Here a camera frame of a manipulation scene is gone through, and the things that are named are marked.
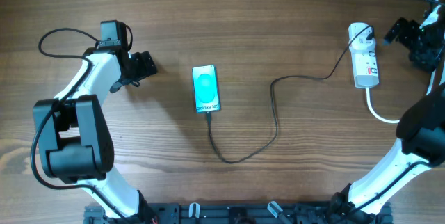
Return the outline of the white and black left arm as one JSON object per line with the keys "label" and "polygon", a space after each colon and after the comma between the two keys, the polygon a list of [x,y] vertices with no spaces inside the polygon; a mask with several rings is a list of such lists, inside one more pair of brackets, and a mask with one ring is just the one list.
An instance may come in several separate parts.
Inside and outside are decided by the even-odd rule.
{"label": "white and black left arm", "polygon": [[110,93],[138,87],[157,73],[148,51],[132,54],[131,28],[117,20],[100,24],[101,37],[79,56],[82,66],[54,98],[33,107],[31,170],[43,186],[83,189],[102,206],[109,223],[157,223],[142,193],[114,165],[113,141],[102,111]]}

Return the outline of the Galaxy smartphone with teal screen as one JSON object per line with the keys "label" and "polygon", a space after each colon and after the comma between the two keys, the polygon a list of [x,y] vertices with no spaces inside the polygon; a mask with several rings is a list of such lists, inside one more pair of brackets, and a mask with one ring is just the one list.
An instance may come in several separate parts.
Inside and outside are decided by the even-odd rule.
{"label": "Galaxy smartphone with teal screen", "polygon": [[207,113],[220,110],[220,94],[216,67],[214,65],[198,66],[192,69],[195,94],[195,111]]}

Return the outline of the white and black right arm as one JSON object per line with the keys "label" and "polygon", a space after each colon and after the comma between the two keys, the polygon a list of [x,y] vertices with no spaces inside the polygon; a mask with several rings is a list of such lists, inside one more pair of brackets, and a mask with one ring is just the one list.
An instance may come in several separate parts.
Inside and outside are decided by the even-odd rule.
{"label": "white and black right arm", "polygon": [[[444,55],[444,19],[431,15],[422,24],[400,18],[386,34],[410,50],[410,60],[434,72]],[[390,151],[363,178],[333,195],[325,216],[341,223],[371,223],[384,204],[409,181],[444,162],[444,83],[440,82],[398,121]]]}

